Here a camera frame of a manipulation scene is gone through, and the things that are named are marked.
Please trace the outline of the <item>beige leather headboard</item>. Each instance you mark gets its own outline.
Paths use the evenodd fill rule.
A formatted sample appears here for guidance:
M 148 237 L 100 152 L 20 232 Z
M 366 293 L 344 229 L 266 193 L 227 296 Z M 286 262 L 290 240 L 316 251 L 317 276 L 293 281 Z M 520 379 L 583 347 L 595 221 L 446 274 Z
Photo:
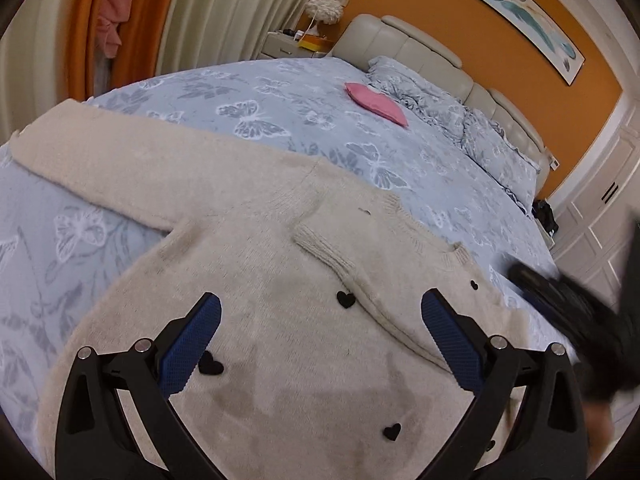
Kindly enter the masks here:
M 536 190 L 544 187 L 551 153 L 532 123 L 502 92 L 474 81 L 462 70 L 461 58 L 426 32 L 396 16 L 360 14 L 349 23 L 329 55 L 363 72 L 378 55 L 393 58 L 466 106 L 478 108 L 498 122 L 506 138 L 539 165 Z

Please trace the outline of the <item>white panelled wardrobe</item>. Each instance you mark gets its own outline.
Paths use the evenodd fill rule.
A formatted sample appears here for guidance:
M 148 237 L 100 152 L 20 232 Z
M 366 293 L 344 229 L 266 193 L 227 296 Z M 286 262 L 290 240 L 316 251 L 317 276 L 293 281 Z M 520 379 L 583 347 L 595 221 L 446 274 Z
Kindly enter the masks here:
M 639 107 L 617 128 L 604 157 L 555 220 L 551 255 L 556 267 L 608 304 L 622 284 L 632 233 L 629 217 L 639 211 Z

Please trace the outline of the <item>pink hanging garment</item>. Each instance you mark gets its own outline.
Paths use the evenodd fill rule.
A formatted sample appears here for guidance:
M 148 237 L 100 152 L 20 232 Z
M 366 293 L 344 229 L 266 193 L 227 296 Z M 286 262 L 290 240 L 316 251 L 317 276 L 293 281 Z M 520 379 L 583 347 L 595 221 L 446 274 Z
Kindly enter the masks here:
M 96 22 L 96 46 L 112 60 L 122 45 L 117 27 L 130 19 L 132 0 L 100 0 Z

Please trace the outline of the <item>white feather table lamp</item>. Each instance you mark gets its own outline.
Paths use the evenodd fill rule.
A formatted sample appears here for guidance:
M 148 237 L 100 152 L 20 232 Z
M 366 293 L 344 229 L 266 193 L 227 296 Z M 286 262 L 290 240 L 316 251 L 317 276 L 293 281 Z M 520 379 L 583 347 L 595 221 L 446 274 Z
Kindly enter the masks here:
M 320 24 L 335 25 L 341 21 L 344 6 L 340 0 L 309 0 L 305 6 L 305 13 L 310 18 L 306 34 L 318 36 Z

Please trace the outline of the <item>white bedside table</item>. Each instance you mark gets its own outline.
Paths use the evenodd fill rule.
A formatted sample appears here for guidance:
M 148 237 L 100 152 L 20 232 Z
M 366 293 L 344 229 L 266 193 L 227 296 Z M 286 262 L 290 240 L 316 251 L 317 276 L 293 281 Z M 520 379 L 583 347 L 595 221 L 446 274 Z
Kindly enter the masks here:
M 322 54 L 302 48 L 293 37 L 283 32 L 267 32 L 257 58 L 322 58 Z

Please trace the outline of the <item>orange curtain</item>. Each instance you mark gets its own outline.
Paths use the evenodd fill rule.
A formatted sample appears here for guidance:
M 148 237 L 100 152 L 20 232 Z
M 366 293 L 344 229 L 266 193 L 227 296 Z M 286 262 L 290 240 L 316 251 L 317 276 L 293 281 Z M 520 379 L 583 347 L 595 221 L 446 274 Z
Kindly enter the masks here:
M 66 94 L 75 100 L 94 95 L 96 40 L 102 0 L 70 0 L 66 25 L 64 72 Z M 112 88 L 150 78 L 160 54 L 171 0 L 132 0 L 129 20 L 119 27 L 118 48 L 111 72 Z

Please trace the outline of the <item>blue butterfly pillow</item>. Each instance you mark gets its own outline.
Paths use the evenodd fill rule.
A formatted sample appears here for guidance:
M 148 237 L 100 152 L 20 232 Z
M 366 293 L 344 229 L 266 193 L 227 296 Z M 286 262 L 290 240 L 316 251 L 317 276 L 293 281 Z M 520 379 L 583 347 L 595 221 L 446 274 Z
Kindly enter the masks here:
M 461 148 L 522 211 L 532 209 L 539 165 L 506 138 L 498 122 L 387 56 L 369 61 L 370 85 L 407 107 Z

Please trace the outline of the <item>cream pleated curtain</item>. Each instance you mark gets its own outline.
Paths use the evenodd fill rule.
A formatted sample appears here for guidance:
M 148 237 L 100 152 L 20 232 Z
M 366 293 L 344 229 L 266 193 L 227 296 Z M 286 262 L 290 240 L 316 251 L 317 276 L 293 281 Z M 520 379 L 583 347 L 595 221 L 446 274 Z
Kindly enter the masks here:
M 155 73 L 256 58 L 268 32 L 297 25 L 308 0 L 171 0 Z

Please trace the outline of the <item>black object beside bed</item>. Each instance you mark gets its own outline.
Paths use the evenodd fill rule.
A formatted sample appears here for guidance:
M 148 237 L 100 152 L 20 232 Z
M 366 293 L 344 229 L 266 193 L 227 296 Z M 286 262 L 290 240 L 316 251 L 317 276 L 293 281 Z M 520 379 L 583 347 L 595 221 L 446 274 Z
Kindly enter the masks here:
M 532 206 L 532 214 L 544 229 L 544 232 L 554 237 L 558 232 L 559 226 L 555 221 L 554 213 L 546 200 L 534 200 Z

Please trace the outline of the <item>blue butterfly bedspread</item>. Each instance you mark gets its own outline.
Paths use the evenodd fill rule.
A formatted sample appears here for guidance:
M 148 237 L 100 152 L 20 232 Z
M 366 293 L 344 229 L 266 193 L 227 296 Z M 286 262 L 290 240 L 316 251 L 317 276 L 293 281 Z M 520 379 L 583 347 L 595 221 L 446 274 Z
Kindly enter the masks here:
M 322 156 L 396 193 L 414 218 L 461 243 L 495 285 L 504 252 L 553 271 L 530 214 L 461 148 L 402 106 L 408 127 L 349 99 L 366 82 L 344 61 L 239 62 L 152 78 L 93 105 Z M 47 374 L 70 333 L 160 233 L 73 196 L 1 152 L 1 406 L 37 449 Z

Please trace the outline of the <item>pink folded garment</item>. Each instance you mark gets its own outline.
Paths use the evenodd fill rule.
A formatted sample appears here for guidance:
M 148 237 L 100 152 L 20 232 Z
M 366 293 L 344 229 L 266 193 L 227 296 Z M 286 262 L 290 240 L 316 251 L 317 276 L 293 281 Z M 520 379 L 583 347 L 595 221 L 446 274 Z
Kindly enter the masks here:
M 373 91 L 370 87 L 358 82 L 346 82 L 344 87 L 347 95 L 360 107 L 402 128 L 408 127 L 409 123 L 404 112 L 386 94 Z

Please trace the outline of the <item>framed landscape wall painting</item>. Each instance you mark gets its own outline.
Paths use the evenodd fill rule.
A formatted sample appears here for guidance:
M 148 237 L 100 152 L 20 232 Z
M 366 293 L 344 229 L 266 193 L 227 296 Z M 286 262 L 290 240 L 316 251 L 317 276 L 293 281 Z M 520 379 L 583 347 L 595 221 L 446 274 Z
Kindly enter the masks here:
M 585 57 L 534 0 L 482 0 L 525 36 L 571 86 Z

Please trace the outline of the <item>cream knit sweater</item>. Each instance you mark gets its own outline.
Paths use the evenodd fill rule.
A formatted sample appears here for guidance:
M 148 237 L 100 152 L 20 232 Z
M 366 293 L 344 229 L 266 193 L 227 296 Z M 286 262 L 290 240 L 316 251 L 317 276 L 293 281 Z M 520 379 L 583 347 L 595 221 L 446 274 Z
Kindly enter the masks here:
M 37 419 L 55 429 L 77 350 L 129 348 L 204 292 L 222 304 L 220 377 L 172 403 L 233 479 L 409 479 L 468 398 L 426 330 L 438 289 L 489 335 L 522 344 L 472 255 L 398 197 L 322 157 L 65 101 L 14 134 L 16 162 L 88 202 L 165 233 L 86 314 L 50 371 Z

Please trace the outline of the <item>orange box on nightstand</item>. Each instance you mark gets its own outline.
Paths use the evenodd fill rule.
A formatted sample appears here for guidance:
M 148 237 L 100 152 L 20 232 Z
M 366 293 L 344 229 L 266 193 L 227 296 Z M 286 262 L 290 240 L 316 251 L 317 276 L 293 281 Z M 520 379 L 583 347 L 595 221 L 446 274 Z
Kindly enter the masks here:
M 320 36 L 304 35 L 299 39 L 298 46 L 312 53 L 326 54 L 332 50 L 334 42 Z

